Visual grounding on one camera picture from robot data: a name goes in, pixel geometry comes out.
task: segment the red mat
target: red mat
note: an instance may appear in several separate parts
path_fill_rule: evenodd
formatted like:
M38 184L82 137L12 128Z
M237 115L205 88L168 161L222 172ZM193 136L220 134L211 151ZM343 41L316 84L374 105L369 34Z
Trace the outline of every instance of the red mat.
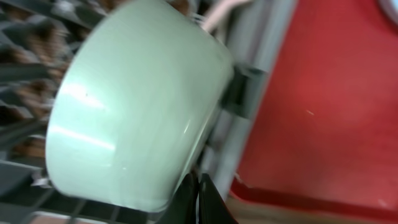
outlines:
M398 220L398 29L377 1L300 0L232 192Z

